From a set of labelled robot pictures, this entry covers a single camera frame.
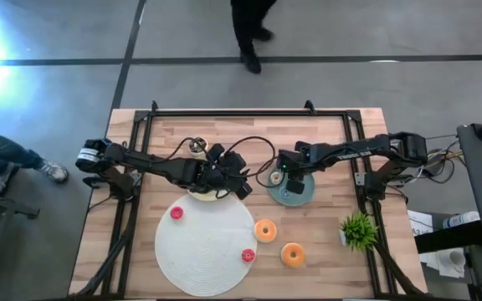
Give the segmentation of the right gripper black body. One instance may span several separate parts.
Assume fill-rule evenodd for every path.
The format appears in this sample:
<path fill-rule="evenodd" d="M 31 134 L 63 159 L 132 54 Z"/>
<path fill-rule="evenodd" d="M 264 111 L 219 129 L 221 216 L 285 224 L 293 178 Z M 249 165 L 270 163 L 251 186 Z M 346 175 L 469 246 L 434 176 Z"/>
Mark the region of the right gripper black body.
<path fill-rule="evenodd" d="M 309 143 L 297 141 L 293 150 L 279 149 L 277 159 L 283 161 L 284 170 L 289 171 L 291 175 L 306 175 L 309 173 L 306 167 L 306 153 L 309 147 Z"/>

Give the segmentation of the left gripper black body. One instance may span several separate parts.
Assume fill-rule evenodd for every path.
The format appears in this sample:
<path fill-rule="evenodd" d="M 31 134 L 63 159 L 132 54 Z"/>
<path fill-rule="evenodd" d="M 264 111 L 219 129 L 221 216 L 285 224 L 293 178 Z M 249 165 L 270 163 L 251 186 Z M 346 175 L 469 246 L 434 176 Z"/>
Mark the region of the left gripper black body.
<path fill-rule="evenodd" d="M 224 156 L 206 155 L 208 161 L 204 180 L 212 188 L 242 188 L 247 186 L 246 162 L 240 154 L 228 152 Z"/>

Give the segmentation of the large orange glazed donut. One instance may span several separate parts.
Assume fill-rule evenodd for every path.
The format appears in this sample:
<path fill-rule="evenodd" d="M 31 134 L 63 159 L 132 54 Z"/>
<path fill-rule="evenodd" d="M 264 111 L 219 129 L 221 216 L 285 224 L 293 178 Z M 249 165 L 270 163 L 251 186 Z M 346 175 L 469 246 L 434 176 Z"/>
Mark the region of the large orange glazed donut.
<path fill-rule="evenodd" d="M 254 236 L 259 242 L 272 242 L 277 233 L 277 227 L 269 219 L 260 219 L 254 224 Z"/>
<path fill-rule="evenodd" d="M 305 263 L 305 249 L 296 242 L 286 243 L 280 252 L 283 264 L 289 268 L 299 268 Z"/>

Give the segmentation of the cream round plate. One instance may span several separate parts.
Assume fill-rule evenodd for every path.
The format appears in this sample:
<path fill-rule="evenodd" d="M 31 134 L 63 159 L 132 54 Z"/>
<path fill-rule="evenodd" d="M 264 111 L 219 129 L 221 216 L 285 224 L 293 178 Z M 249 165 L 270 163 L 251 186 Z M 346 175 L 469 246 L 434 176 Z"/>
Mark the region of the cream round plate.
<path fill-rule="evenodd" d="M 222 198 L 215 197 L 216 190 L 211 190 L 207 193 L 197 193 L 193 191 L 188 191 L 188 194 L 193 198 L 201 201 L 201 202 L 215 202 Z"/>

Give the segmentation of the blue-green round plate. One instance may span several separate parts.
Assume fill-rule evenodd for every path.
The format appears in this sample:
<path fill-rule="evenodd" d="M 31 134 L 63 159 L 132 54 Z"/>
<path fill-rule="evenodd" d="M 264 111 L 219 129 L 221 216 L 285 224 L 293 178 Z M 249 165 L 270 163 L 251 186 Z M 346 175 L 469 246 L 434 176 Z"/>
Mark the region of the blue-green round plate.
<path fill-rule="evenodd" d="M 273 171 L 278 171 L 278 170 L 277 170 L 277 168 L 274 168 L 269 173 L 269 175 Z M 303 205 L 307 204 L 308 202 L 310 202 L 312 200 L 313 196 L 315 195 L 315 179 L 311 174 L 309 174 L 308 176 L 304 176 L 304 178 L 302 180 L 305 184 L 305 189 L 304 189 L 302 194 L 290 193 L 291 197 L 287 198 L 287 199 L 284 199 L 280 196 L 279 190 L 282 187 L 285 188 L 287 181 L 284 179 L 283 172 L 282 171 L 280 171 L 280 172 L 282 173 L 283 179 L 282 179 L 282 182 L 278 186 L 271 186 L 269 184 L 269 176 L 268 176 L 268 183 L 267 183 L 268 193 L 271 195 L 271 197 L 276 202 L 278 202 L 279 204 L 284 205 L 286 207 L 300 207 L 300 206 L 303 206 Z"/>

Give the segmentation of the chocolate donut with white rim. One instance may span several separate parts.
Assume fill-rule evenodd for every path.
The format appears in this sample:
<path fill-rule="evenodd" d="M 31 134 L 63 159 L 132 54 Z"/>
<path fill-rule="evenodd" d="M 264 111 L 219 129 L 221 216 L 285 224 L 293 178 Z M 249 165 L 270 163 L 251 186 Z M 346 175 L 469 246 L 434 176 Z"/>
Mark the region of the chocolate donut with white rim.
<path fill-rule="evenodd" d="M 205 153 L 208 151 L 208 142 L 202 137 L 194 137 L 190 139 L 188 144 L 189 154 L 196 159 L 204 159 Z"/>

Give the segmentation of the white round woven placemat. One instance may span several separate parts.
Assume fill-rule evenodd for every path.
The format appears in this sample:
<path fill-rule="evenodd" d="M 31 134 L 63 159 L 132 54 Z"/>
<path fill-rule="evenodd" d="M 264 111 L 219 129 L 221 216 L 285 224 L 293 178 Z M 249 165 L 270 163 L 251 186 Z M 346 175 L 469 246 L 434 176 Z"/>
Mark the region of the white round woven placemat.
<path fill-rule="evenodd" d="M 156 228 L 156 261 L 163 275 L 184 293 L 213 297 L 237 286 L 252 263 L 245 250 L 256 251 L 254 219 L 237 198 L 227 196 L 202 202 L 186 195 L 170 208 L 180 207 L 180 218 L 167 209 Z"/>

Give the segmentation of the small green potted plant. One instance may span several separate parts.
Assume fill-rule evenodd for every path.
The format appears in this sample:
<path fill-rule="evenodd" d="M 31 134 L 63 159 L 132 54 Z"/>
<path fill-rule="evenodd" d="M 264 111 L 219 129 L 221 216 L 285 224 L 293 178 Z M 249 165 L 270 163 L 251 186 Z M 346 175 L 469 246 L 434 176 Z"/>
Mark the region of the small green potted plant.
<path fill-rule="evenodd" d="M 340 227 L 345 245 L 352 251 L 372 250 L 377 242 L 378 227 L 372 224 L 370 216 L 364 212 L 355 212 L 347 216 Z"/>

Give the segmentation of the white paper sheets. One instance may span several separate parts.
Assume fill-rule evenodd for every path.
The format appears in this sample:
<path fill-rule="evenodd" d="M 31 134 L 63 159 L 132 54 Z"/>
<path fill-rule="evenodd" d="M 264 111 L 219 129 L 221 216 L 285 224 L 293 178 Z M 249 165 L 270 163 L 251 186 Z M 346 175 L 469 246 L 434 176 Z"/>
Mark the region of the white paper sheets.
<path fill-rule="evenodd" d="M 415 237 L 433 232 L 433 218 L 431 215 L 408 210 L 408 217 Z"/>

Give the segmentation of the black shelf bar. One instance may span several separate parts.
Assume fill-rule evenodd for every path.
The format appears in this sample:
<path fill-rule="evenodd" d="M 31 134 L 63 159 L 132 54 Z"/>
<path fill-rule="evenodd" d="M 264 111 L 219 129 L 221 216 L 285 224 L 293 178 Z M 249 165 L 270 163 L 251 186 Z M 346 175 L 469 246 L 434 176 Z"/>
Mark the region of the black shelf bar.
<path fill-rule="evenodd" d="M 482 246 L 482 225 L 480 221 L 465 223 L 418 235 L 414 240 L 420 254 L 472 245 Z"/>

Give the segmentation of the white bottle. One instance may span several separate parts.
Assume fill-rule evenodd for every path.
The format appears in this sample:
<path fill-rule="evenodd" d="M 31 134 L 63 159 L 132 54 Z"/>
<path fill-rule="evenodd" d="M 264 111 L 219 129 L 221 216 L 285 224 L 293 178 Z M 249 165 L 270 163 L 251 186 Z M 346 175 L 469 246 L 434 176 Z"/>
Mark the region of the white bottle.
<path fill-rule="evenodd" d="M 443 220 L 443 229 L 457 227 L 465 223 L 476 222 L 479 220 L 480 216 L 477 211 L 465 212 L 445 218 Z"/>

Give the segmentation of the white paper cup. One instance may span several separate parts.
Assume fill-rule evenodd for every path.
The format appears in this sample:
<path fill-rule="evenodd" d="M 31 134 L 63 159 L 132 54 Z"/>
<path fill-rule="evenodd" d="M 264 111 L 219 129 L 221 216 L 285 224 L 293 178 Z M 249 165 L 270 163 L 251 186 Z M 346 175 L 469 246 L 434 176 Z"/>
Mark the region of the white paper cup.
<path fill-rule="evenodd" d="M 438 271 L 441 276 L 463 278 L 466 258 L 462 248 L 437 251 Z"/>

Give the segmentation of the black metal table frame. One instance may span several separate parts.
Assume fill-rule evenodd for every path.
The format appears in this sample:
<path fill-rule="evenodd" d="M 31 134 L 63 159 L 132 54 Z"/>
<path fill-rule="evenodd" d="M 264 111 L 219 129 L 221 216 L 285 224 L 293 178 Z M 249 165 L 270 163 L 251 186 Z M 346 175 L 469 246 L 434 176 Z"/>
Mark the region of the black metal table frame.
<path fill-rule="evenodd" d="M 137 134 L 137 147 L 151 154 L 171 153 L 181 139 L 201 136 L 233 147 L 252 169 L 275 148 L 295 142 L 340 144 L 382 134 L 387 126 L 379 108 L 115 110 L 107 135 L 116 142 Z M 227 299 L 374 298 L 401 293 L 402 287 L 376 252 L 352 251 L 341 244 L 342 219 L 363 205 L 353 185 L 359 171 L 377 169 L 381 157 L 341 162 L 315 177 L 311 204 L 287 208 L 258 181 L 245 205 L 254 217 L 271 219 L 279 229 L 274 242 L 258 249 L 248 275 L 225 293 Z M 182 192 L 157 176 L 146 176 L 137 205 L 117 205 L 107 188 L 93 191 L 69 286 L 70 301 L 184 299 L 186 294 L 162 274 L 155 254 L 155 232 L 165 210 Z M 288 242 L 305 249 L 305 263 L 289 268 L 280 252 Z"/>

